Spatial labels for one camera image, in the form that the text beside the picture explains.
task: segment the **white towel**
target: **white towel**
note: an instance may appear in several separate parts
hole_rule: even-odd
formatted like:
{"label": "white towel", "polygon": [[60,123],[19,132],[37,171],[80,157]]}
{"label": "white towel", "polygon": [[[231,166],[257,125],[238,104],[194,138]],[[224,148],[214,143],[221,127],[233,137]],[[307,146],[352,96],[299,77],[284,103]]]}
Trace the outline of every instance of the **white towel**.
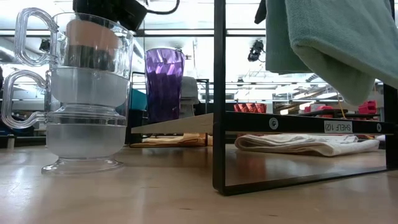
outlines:
{"label": "white towel", "polygon": [[235,140],[235,146],[243,151],[311,154],[333,157],[375,151],[379,148],[379,141],[366,140],[358,142],[356,136],[308,134],[245,135]]}

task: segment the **shelf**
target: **shelf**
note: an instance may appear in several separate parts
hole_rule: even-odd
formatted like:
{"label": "shelf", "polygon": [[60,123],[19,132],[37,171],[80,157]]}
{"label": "shelf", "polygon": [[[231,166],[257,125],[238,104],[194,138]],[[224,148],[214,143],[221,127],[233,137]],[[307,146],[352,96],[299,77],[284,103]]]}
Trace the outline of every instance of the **shelf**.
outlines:
{"label": "shelf", "polygon": [[[308,133],[325,134],[325,121],[352,123],[352,132],[347,134],[394,134],[392,123],[378,121],[358,121],[347,119],[311,118],[304,116],[259,114],[259,113],[225,113],[224,130],[227,133]],[[176,119],[157,124],[149,124],[131,129],[132,133],[212,133],[213,114],[191,118]]]}
{"label": "shelf", "polygon": [[156,124],[148,124],[131,129],[131,133],[212,133],[213,132],[213,114],[204,114],[191,118],[182,118],[172,121],[165,121]]}

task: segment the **wooden board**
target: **wooden board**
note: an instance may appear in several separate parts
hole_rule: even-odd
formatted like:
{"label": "wooden board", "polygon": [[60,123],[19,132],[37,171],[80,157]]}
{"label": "wooden board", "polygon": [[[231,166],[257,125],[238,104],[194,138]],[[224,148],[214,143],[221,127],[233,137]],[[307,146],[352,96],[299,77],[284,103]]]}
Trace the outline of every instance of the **wooden board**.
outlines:
{"label": "wooden board", "polygon": [[131,133],[212,133],[213,113],[165,121],[157,124],[148,124],[131,129]]}

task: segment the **teal bin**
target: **teal bin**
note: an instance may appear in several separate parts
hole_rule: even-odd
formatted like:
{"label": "teal bin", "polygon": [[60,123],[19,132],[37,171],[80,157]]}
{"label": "teal bin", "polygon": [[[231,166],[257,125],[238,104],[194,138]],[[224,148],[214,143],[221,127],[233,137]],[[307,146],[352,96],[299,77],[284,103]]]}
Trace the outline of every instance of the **teal bin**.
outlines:
{"label": "teal bin", "polygon": [[147,95],[135,89],[130,93],[130,110],[145,110],[147,108]]}

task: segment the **glass base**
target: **glass base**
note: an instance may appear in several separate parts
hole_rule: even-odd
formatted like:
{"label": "glass base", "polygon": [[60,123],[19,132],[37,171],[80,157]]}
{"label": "glass base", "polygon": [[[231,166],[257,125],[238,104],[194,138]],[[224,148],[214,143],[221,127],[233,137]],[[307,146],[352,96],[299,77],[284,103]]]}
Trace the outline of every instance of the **glass base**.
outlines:
{"label": "glass base", "polygon": [[100,157],[89,159],[66,159],[59,157],[51,165],[42,168],[42,174],[90,174],[115,170],[123,166],[122,162],[113,157]]}

